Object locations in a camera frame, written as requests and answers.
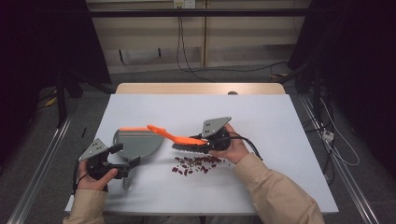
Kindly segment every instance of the wire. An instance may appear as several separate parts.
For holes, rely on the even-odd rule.
[[[314,119],[316,119],[316,117],[313,117],[312,119],[306,120],[304,122],[301,123],[301,125],[303,126],[303,128],[305,128],[306,126],[308,126],[310,124],[311,121],[313,121]]]
[[[260,158],[260,160],[262,160],[262,157],[260,156],[259,151],[257,150],[257,148],[254,146],[254,144],[250,140],[248,140],[246,137],[241,136],[239,133],[233,133],[233,134],[236,134],[237,136],[230,136],[230,137],[227,137],[227,139],[242,139],[242,140],[244,140],[245,142],[247,142],[249,144],[251,149],[253,149],[256,156],[258,158]]]
[[[73,192],[72,192],[73,195],[76,194],[76,190],[77,190],[77,187],[78,187],[78,182],[79,182],[83,177],[85,177],[85,175],[88,174],[88,173],[85,174],[82,178],[80,178],[80,179],[78,180],[78,182],[76,182],[76,181],[77,181],[77,171],[78,171],[78,159],[82,156],[82,154],[84,154],[85,150],[87,150],[87,148],[84,148],[84,150],[82,150],[81,153],[79,153],[78,158],[76,159],[76,163],[75,163],[75,167],[74,167],[74,172],[73,172]]]
[[[304,130],[306,133],[312,133],[312,132],[317,132],[317,131],[323,131],[323,129],[327,128],[330,124],[332,124],[330,121],[327,122],[325,125],[320,125],[319,128],[316,129],[310,129],[310,130]]]
[[[327,111],[327,113],[328,113],[328,115],[329,115],[329,119],[330,119],[330,121],[332,122],[332,126],[333,126],[334,129],[338,132],[338,134],[340,134],[341,138],[348,144],[348,146],[349,146],[350,149],[353,151],[353,153],[355,154],[355,156],[356,156],[356,158],[358,159],[358,161],[357,161],[356,163],[351,163],[351,162],[345,161],[345,160],[341,157],[340,154],[338,154],[336,151],[334,151],[334,149],[330,146],[330,144],[329,144],[329,142],[328,142],[327,140],[325,140],[325,142],[329,145],[329,148],[330,148],[330,150],[334,153],[334,155],[335,155],[338,159],[340,159],[343,163],[345,163],[345,164],[347,164],[347,165],[350,165],[350,166],[357,166],[357,165],[359,165],[359,164],[361,163],[361,159],[359,158],[358,153],[356,153],[356,151],[355,151],[355,149],[352,147],[352,145],[350,145],[350,144],[348,143],[348,141],[345,139],[345,137],[340,133],[340,131],[338,131],[337,127],[336,127],[335,124],[334,124],[334,121],[332,120],[331,114],[330,114],[330,112],[329,112],[329,110],[328,110],[326,104],[324,103],[323,99],[320,98],[320,101],[323,103],[324,108],[326,109],[326,111]]]
[[[185,71],[184,69],[182,69],[181,66],[180,66],[180,63],[178,62],[178,51],[179,51],[179,48],[180,48],[180,37],[181,37],[181,41],[182,41],[182,44],[183,44],[184,59],[186,60],[187,67],[189,67],[189,71]],[[205,81],[208,81],[208,82],[215,82],[213,80],[210,80],[210,79],[207,79],[207,78],[204,78],[204,77],[199,77],[198,75],[196,75],[191,70],[190,65],[189,65],[189,61],[187,60],[186,49],[184,47],[183,20],[181,19],[181,17],[178,17],[178,41],[177,41],[177,56],[176,56],[176,58],[177,58],[177,66],[178,66],[178,68],[180,68],[181,71],[190,72],[195,77],[198,77],[198,78],[200,78],[202,80],[205,80]]]
[[[179,52],[179,48],[180,48],[180,38],[181,38],[181,42],[182,42],[182,46],[183,46],[183,53],[184,53],[184,59],[186,61],[186,64],[189,68],[189,70],[185,70],[180,66],[179,60],[178,60],[178,52]],[[199,77],[197,76],[195,73],[196,72],[205,72],[205,71],[224,71],[224,72],[255,72],[255,71],[260,71],[266,68],[270,68],[272,71],[272,67],[277,65],[277,64],[282,64],[282,63],[288,63],[288,62],[278,62],[278,63],[272,63],[270,65],[265,65],[263,67],[260,68],[252,68],[252,69],[242,69],[242,70],[238,70],[238,69],[226,69],[226,68],[204,68],[204,69],[195,69],[192,70],[190,65],[189,65],[189,61],[187,60],[187,55],[186,55],[186,50],[185,50],[185,45],[184,45],[184,32],[183,32],[183,20],[181,17],[178,17],[178,41],[177,41],[177,66],[178,68],[183,71],[183,72],[187,72],[187,73],[192,73],[193,75],[195,75],[196,77],[206,80],[206,81],[210,81],[210,82],[215,82],[213,80],[204,78],[204,77]]]
[[[326,159],[325,165],[324,165],[324,167],[322,169],[322,173],[324,175],[326,174],[327,165],[329,164],[329,162],[332,164],[332,178],[330,178],[330,183],[328,183],[328,185],[330,186],[332,184],[332,182],[334,181],[334,178],[335,178],[334,163],[332,162],[332,158],[331,158],[332,150],[328,151],[327,148],[326,148],[326,145],[324,144],[324,142],[321,141],[321,143],[322,143],[322,145],[323,145],[323,147],[324,147],[324,149],[326,150],[326,153],[327,153],[327,159]]]
[[[270,79],[267,81],[268,83],[270,83],[272,81],[272,77],[273,77],[272,66],[270,66]]]

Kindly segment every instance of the white table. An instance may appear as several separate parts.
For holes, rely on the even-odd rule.
[[[119,127],[164,127],[175,135],[194,135],[205,119],[230,116],[230,123],[260,151],[263,162],[299,184],[317,202],[323,213],[338,212],[332,194],[318,166],[286,94],[115,94],[112,95],[96,134],[112,145]],[[165,139],[162,146],[142,160],[129,190],[121,180],[109,183],[105,211],[127,215],[252,215],[248,192],[224,162],[207,174],[177,175],[174,157],[198,155],[179,152]],[[118,155],[109,160],[125,162]],[[73,197],[66,211],[70,211]]]

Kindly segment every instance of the person's left hand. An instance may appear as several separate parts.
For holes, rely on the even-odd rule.
[[[87,161],[81,161],[78,165],[78,187],[77,189],[95,189],[103,190],[108,182],[116,176],[118,170],[116,168],[111,169],[101,179],[96,180],[87,174]]]

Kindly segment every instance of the hand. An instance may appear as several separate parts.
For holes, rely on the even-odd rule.
[[[116,168],[111,169],[100,180],[96,180],[87,175],[87,161],[81,161],[78,165],[78,179],[84,177],[79,180],[77,189],[103,190],[106,184],[116,176],[117,172]]]
[[[235,134],[236,131],[233,129],[233,127],[230,124],[228,123],[225,124],[224,128],[225,130],[227,130],[228,133],[230,133],[230,136],[237,136]],[[231,140],[231,144],[227,148],[227,150],[224,151],[210,150],[209,154],[215,157],[227,159],[233,164],[237,164],[242,159],[244,159],[246,155],[249,154],[249,152],[247,147],[245,147],[245,144],[242,141],[242,139],[233,139]]]

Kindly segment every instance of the sleeve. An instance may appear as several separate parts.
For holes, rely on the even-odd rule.
[[[317,202],[291,179],[268,169],[254,154],[234,167],[264,223],[324,223]]]
[[[101,224],[107,192],[92,189],[78,189],[73,201],[70,217],[64,218],[64,224]]]

